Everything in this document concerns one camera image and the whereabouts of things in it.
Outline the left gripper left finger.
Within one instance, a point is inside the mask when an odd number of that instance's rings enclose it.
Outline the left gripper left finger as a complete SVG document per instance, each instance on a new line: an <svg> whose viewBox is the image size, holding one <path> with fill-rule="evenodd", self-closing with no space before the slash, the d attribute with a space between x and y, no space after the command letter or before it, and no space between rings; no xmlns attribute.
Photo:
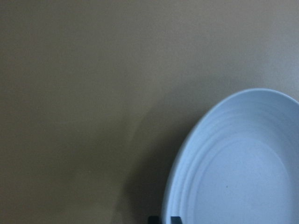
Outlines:
<svg viewBox="0 0 299 224"><path fill-rule="evenodd" d="M149 216L148 217L148 224L160 224L161 220L159 216Z"/></svg>

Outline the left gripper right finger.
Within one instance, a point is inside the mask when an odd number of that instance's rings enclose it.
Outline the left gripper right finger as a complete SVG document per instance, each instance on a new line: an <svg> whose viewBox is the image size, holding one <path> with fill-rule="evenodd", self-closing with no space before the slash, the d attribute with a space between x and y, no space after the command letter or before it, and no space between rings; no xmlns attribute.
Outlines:
<svg viewBox="0 0 299 224"><path fill-rule="evenodd" d="M181 224L181 217L171 216L171 224Z"/></svg>

